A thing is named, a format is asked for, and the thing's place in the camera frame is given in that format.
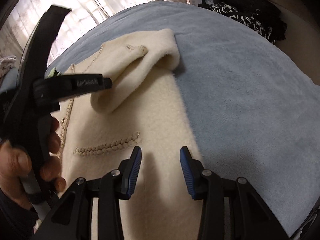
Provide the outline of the person left hand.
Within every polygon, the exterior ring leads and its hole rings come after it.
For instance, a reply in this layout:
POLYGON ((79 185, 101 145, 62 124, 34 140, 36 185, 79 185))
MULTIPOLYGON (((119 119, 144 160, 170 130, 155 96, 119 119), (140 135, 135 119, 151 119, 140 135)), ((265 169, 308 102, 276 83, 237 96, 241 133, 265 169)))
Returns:
MULTIPOLYGON (((51 118, 51 133, 48 139, 48 162, 40 169, 40 176, 44 181, 54 182, 58 192, 66 188, 66 181, 61 176, 61 161, 56 155, 60 149, 61 140, 56 131, 60 123, 56 118, 51 118)), ((1 190, 18 206, 30 210, 32 208, 27 195, 21 185, 20 178, 26 177, 31 171, 30 157, 19 148, 12 147, 9 141, 1 144, 1 190)))

